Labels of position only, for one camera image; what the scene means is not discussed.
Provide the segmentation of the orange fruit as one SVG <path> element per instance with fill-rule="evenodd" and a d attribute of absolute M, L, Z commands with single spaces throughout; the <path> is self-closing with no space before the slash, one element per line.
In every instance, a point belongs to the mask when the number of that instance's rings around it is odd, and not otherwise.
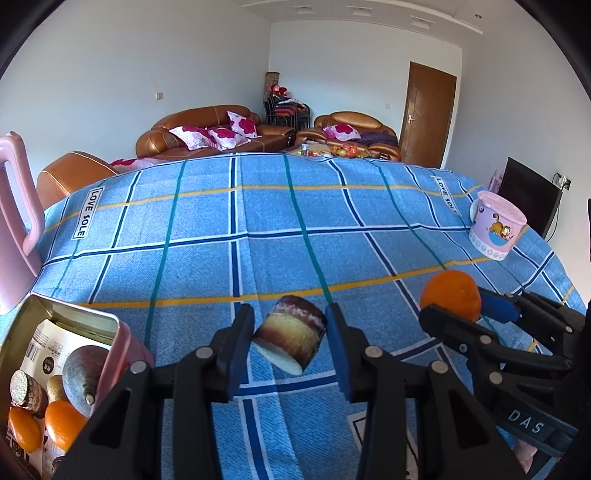
<path fill-rule="evenodd" d="M 8 425 L 17 444 L 26 453 L 33 453 L 42 446 L 41 430 L 29 411 L 12 407 L 8 415 Z"/>
<path fill-rule="evenodd" d="M 87 422 L 68 401 L 51 402 L 45 411 L 45 428 L 52 442 L 68 451 Z"/>
<path fill-rule="evenodd" d="M 422 309 L 436 305 L 464 320 L 476 323 L 482 298 L 475 280 L 459 270 L 444 270 L 426 283 L 420 298 Z"/>

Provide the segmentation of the large purple round fruit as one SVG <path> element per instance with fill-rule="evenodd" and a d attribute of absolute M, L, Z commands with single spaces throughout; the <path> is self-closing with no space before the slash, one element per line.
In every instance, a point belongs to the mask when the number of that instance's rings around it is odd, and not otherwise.
<path fill-rule="evenodd" d="M 89 417 L 97 398 L 108 350 L 95 345 L 74 350 L 62 368 L 62 381 L 71 405 L 85 417 Z"/>

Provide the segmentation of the green kiwi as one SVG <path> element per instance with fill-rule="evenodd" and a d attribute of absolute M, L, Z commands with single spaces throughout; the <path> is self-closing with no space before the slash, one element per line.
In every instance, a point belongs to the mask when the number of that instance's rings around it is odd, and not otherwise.
<path fill-rule="evenodd" d="M 61 375 L 54 375 L 48 379 L 46 392 L 49 403 L 68 400 Z"/>

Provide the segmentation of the dark round cake slice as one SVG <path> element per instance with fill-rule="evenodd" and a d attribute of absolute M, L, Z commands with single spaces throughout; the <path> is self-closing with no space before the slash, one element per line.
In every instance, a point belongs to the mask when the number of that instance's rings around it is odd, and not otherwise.
<path fill-rule="evenodd" d="M 48 406 L 48 396 L 43 387 L 23 370 L 16 370 L 10 379 L 11 404 L 20 407 L 36 418 L 43 418 Z"/>

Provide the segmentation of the coffee table with fruits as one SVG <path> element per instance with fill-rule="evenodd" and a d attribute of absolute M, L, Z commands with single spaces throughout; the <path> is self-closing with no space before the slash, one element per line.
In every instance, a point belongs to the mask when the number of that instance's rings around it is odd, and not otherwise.
<path fill-rule="evenodd" d="M 387 153 L 381 153 L 378 150 L 351 142 L 322 143 L 307 140 L 290 147 L 286 152 L 288 154 L 314 158 L 390 159 Z"/>

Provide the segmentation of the pink metal tin box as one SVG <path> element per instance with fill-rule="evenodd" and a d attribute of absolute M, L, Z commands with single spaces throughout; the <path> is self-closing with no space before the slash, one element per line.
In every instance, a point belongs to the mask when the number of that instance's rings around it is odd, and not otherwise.
<path fill-rule="evenodd" d="M 153 362 L 117 316 L 31 293 L 1 343 L 1 459 L 14 479 L 49 479 L 134 362 Z"/>

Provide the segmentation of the pink cartoon cup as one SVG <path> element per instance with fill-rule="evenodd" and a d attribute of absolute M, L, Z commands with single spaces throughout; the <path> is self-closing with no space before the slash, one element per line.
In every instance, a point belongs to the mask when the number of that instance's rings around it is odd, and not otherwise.
<path fill-rule="evenodd" d="M 525 214 L 507 199 L 479 191 L 470 208 L 469 240 L 486 257 L 503 261 L 527 225 Z"/>

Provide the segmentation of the white paper packet in tin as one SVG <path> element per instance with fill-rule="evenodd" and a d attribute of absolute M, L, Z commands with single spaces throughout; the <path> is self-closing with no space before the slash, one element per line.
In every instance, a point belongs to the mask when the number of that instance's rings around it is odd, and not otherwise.
<path fill-rule="evenodd" d="M 48 380 L 62 373 L 68 356 L 77 348 L 86 345 L 110 349 L 109 344 L 64 329 L 60 322 L 54 323 L 45 319 L 36 327 L 28 342 L 19 369 L 34 378 L 43 390 L 47 391 Z M 38 471 L 42 479 L 50 479 L 53 460 L 63 456 L 65 452 L 56 447 L 48 437 L 44 417 L 34 416 L 34 419 L 42 433 L 42 445 L 35 452 L 29 454 L 30 464 Z"/>

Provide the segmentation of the black television screen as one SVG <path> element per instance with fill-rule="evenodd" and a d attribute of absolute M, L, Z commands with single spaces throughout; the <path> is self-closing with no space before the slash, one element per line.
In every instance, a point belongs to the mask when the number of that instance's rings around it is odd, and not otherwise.
<path fill-rule="evenodd" d="M 509 157 L 498 194 L 518 207 L 528 225 L 546 237 L 562 200 L 562 190 L 547 178 Z"/>

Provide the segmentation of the blue plaid tablecloth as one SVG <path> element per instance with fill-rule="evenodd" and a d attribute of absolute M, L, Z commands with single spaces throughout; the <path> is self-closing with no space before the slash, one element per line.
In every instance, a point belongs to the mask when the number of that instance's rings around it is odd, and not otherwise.
<path fill-rule="evenodd" d="M 443 269 L 499 293 L 583 300 L 534 231 L 502 261 L 468 236 L 478 186 L 392 162 L 228 154 L 120 174 L 44 207 L 35 291 L 116 314 L 157 362 L 179 359 L 239 304 L 335 301 L 401 358 L 465 360 L 420 327 L 419 297 Z"/>

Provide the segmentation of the brown wooden door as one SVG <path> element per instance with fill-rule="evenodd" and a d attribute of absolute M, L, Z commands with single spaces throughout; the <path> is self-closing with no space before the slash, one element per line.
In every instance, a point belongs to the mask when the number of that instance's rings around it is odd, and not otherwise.
<path fill-rule="evenodd" d="M 403 161 L 440 168 L 454 113 L 457 77 L 410 63 L 401 135 Z"/>

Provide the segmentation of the brown leather chair left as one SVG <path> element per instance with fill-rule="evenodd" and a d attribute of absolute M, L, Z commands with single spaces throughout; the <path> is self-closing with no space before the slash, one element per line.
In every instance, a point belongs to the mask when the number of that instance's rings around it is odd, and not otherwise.
<path fill-rule="evenodd" d="M 106 162 L 91 154 L 72 151 L 46 166 L 37 177 L 37 193 L 44 209 L 99 180 L 116 175 Z"/>

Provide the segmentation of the brown leather long sofa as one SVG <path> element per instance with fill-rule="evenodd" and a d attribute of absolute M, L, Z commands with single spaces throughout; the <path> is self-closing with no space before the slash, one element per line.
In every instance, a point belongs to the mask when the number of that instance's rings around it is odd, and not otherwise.
<path fill-rule="evenodd" d="M 231 131 L 232 111 L 256 121 L 259 137 L 245 138 Z M 240 105 L 214 105 L 172 113 L 158 120 L 136 141 L 139 158 L 161 160 L 193 159 L 221 153 L 274 153 L 294 144 L 293 128 L 266 125 L 259 115 Z"/>

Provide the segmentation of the pink flower pillow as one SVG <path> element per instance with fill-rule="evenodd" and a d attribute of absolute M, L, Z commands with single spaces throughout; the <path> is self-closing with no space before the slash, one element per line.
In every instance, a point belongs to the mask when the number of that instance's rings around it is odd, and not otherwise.
<path fill-rule="evenodd" d="M 259 137 L 256 130 L 256 121 L 252 120 L 252 118 L 246 118 L 245 116 L 232 111 L 228 111 L 226 114 L 228 115 L 232 132 L 249 139 Z"/>

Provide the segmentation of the stacked dark chairs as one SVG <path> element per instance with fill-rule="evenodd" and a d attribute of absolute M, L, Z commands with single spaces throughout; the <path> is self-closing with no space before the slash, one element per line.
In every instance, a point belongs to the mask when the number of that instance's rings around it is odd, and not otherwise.
<path fill-rule="evenodd" d="M 307 104 L 291 97 L 287 88 L 270 84 L 263 101 L 267 123 L 300 131 L 311 126 L 311 110 Z"/>

